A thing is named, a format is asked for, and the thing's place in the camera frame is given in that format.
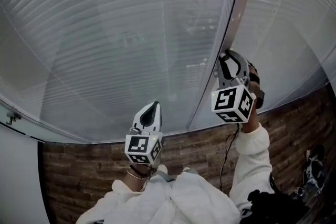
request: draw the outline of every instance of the metal bracket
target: metal bracket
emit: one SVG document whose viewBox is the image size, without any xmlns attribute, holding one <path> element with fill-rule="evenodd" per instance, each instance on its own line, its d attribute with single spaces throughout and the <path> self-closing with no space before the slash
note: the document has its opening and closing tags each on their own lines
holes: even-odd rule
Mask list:
<svg viewBox="0 0 336 224">
<path fill-rule="evenodd" d="M 11 125 L 14 122 L 16 122 L 16 119 L 21 120 L 21 116 L 14 112 L 8 112 L 7 117 L 9 117 L 9 122 L 6 121 L 7 125 Z"/>
</svg>

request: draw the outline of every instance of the white shirt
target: white shirt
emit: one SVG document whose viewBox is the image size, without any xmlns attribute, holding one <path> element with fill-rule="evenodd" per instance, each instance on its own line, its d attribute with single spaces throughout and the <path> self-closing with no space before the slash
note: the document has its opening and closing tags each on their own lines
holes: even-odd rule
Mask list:
<svg viewBox="0 0 336 224">
<path fill-rule="evenodd" d="M 203 177 L 187 172 L 169 183 L 156 175 L 141 193 L 115 180 L 113 191 L 85 212 L 77 224 L 102 219 L 106 224 L 238 224 L 241 211 L 251 207 L 247 197 L 252 191 L 274 193 L 269 183 L 272 166 L 268 146 L 268 133 L 261 125 L 249 134 L 239 133 L 239 158 L 230 197 Z"/>
</svg>

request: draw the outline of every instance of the white wall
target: white wall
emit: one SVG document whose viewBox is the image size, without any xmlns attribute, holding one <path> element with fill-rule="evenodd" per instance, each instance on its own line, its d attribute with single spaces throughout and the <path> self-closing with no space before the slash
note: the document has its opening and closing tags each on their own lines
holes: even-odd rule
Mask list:
<svg viewBox="0 0 336 224">
<path fill-rule="evenodd" d="M 37 164 L 37 142 L 0 126 L 0 223 L 49 224 Z"/>
</svg>

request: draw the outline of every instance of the black cable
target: black cable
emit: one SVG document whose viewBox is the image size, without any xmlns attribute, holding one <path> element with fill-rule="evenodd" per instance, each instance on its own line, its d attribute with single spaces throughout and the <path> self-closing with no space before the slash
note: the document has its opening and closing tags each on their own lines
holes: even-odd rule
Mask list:
<svg viewBox="0 0 336 224">
<path fill-rule="evenodd" d="M 227 140 L 229 139 L 229 137 L 232 135 L 229 135 L 227 138 L 226 138 L 226 140 L 225 140 L 225 159 L 224 159 L 224 162 L 223 162 L 223 165 L 222 165 L 222 169 L 220 169 L 220 171 L 221 171 L 221 173 L 220 173 L 220 175 L 219 175 L 219 179 L 220 179 L 220 190 L 222 191 L 222 173 L 223 173 L 223 168 L 224 168 L 224 165 L 225 165 L 225 163 L 226 163 L 226 160 L 227 160 L 227 154 L 229 153 L 229 150 L 230 150 L 230 148 L 231 148 L 231 145 L 232 145 L 232 142 L 233 142 L 233 140 L 234 139 L 236 139 L 236 136 L 237 136 L 237 134 L 238 134 L 238 132 L 239 132 L 239 124 L 237 124 L 237 130 L 236 130 L 236 132 L 235 132 L 235 134 L 234 134 L 234 137 L 233 137 L 233 139 L 231 140 L 231 143 L 230 143 L 230 146 L 229 146 L 229 148 L 228 148 L 228 150 L 226 150 L 226 142 L 227 142 Z"/>
</svg>

